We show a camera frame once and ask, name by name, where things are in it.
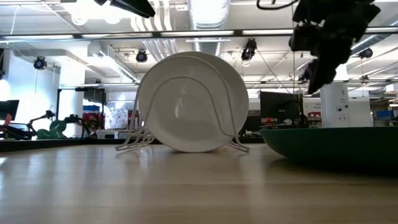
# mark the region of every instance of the wooden table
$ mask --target wooden table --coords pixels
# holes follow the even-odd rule
[[[73,146],[0,154],[0,224],[398,223],[398,181],[250,154]]]

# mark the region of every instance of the computer monitor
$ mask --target computer monitor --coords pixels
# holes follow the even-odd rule
[[[289,93],[265,92],[260,93],[261,118],[277,119],[283,123],[285,119],[300,117],[300,96]]]
[[[19,100],[0,101],[0,120],[5,120],[7,114],[10,114],[11,120],[14,121],[17,116],[18,105]]]

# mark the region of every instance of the white wire dish rack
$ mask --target white wire dish rack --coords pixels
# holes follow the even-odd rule
[[[243,144],[240,143],[239,138],[238,138],[238,131],[236,129],[235,126],[235,120],[234,120],[234,116],[233,116],[233,110],[232,110],[232,106],[231,106],[231,97],[227,88],[227,84],[225,79],[222,77],[222,75],[219,73],[219,71],[217,71],[217,69],[215,69],[216,73],[218,74],[218,76],[221,78],[222,84],[225,88],[225,92],[226,92],[226,98],[228,100],[228,105],[229,105],[229,115],[231,117],[231,122],[232,122],[232,128],[233,128],[233,134],[228,134],[228,132],[226,130],[224,130],[224,127],[222,127],[221,123],[220,123],[220,112],[216,109],[216,105],[215,105],[215,98],[213,97],[213,95],[211,94],[211,91],[209,90],[209,88],[200,80],[194,78],[194,77],[188,77],[188,76],[177,76],[177,77],[170,77],[168,79],[165,79],[162,83],[159,84],[159,86],[157,86],[157,88],[154,91],[154,94],[151,96],[150,98],[150,102],[149,102],[149,107],[148,110],[144,116],[144,120],[139,121],[140,126],[138,127],[138,129],[134,129],[134,125],[133,122],[130,122],[129,125],[129,129],[128,129],[128,135],[127,138],[125,140],[125,142],[123,144],[121,144],[120,146],[116,146],[116,150],[117,151],[125,151],[125,150],[136,150],[136,149],[140,149],[142,147],[148,146],[150,143],[152,143],[155,139],[155,136],[151,133],[151,131],[147,128],[146,124],[147,121],[149,120],[149,116],[150,116],[150,112],[151,109],[153,108],[153,104],[154,104],[154,99],[156,97],[156,95],[158,94],[159,90],[161,89],[162,86],[164,86],[166,83],[173,81],[173,80],[179,80],[179,79],[189,79],[190,81],[193,82],[197,82],[200,86],[202,86],[208,96],[210,97],[211,100],[211,104],[213,105],[213,109],[216,115],[216,120],[218,123],[218,127],[220,129],[220,131],[228,136],[231,137],[230,142],[228,142],[226,145],[229,147],[232,147],[234,149],[243,151],[243,152],[249,152],[249,147],[244,146]],[[134,109],[133,109],[133,114],[132,117],[136,117],[136,111],[137,111],[137,106],[139,104],[139,96],[141,93],[141,87],[142,85],[140,85],[138,87],[137,90],[137,95],[136,95],[136,100],[135,100],[135,104],[134,104]]]

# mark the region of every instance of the ceiling duct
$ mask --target ceiling duct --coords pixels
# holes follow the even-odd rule
[[[188,15],[193,30],[226,28],[231,0],[188,0]],[[195,42],[195,50],[218,56],[221,42]]]
[[[391,19],[389,19],[387,22],[382,22],[380,24],[381,27],[383,26],[395,26],[398,24],[398,14],[396,16],[393,16]],[[385,40],[389,36],[393,34],[377,34],[377,35],[372,35],[370,37],[365,38],[364,40],[361,40],[359,43],[354,45],[351,48],[351,54],[356,55],[366,49],[368,49],[370,46],[377,44],[378,42]]]
[[[104,48],[99,43],[92,42],[88,45],[87,52],[88,57],[94,56],[103,57],[104,59],[106,59],[104,63],[107,63],[109,67],[112,68],[120,76],[125,76],[134,82],[138,81],[137,75],[131,69],[124,66],[123,63],[117,59],[112,46],[108,45]]]

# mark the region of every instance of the green bowl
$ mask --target green bowl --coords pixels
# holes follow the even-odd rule
[[[293,161],[398,169],[398,127],[263,129],[261,135]]]

